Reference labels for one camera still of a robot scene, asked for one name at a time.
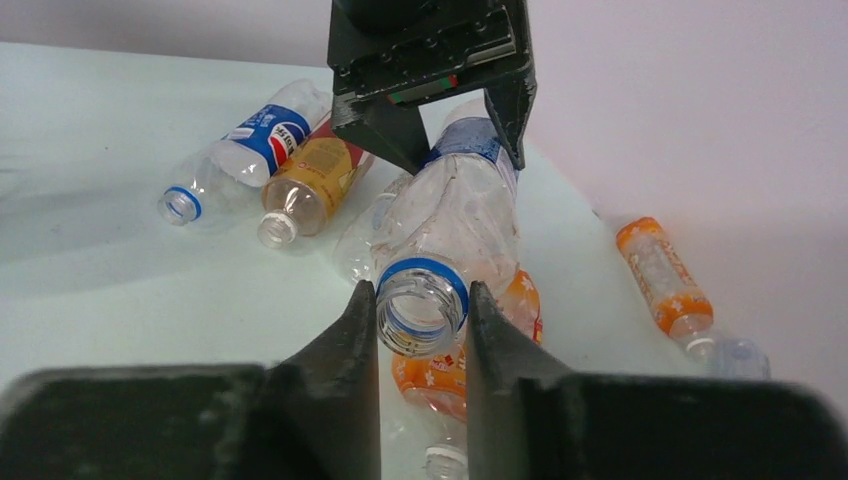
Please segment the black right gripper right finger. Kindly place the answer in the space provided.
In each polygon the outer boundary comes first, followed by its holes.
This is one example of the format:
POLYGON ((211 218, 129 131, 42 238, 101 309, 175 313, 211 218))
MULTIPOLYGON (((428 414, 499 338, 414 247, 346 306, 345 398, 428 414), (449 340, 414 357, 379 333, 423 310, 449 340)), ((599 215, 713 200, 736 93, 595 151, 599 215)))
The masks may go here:
POLYGON ((843 479, 847 434, 799 385, 579 372, 469 293, 473 479, 843 479))

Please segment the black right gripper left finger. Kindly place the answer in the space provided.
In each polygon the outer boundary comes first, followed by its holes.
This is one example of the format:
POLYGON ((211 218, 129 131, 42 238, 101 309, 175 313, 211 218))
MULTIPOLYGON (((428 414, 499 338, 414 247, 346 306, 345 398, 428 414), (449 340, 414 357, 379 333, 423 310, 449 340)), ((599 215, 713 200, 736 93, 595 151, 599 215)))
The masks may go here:
POLYGON ((1 395, 5 479, 377 479, 376 299, 273 367, 40 370, 1 395))

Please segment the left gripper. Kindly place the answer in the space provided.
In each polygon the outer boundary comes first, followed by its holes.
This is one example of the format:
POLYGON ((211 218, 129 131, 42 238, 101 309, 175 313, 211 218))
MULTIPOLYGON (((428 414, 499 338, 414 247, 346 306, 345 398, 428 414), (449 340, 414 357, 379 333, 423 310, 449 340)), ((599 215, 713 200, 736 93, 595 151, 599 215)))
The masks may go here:
POLYGON ((417 174, 430 151, 418 106, 485 88, 513 167, 537 94, 524 1, 335 1, 328 41, 333 132, 417 174))

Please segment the Pepsi bottle blue label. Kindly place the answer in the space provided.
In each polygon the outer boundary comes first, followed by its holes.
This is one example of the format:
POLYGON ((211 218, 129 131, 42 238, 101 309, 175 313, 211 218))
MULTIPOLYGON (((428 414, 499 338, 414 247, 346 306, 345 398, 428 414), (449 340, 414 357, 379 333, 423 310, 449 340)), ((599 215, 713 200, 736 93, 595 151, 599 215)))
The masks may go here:
POLYGON ((463 103, 392 201, 370 253, 380 339, 393 353, 444 354, 464 337, 471 286, 492 295, 520 264, 518 173, 483 99, 463 103))

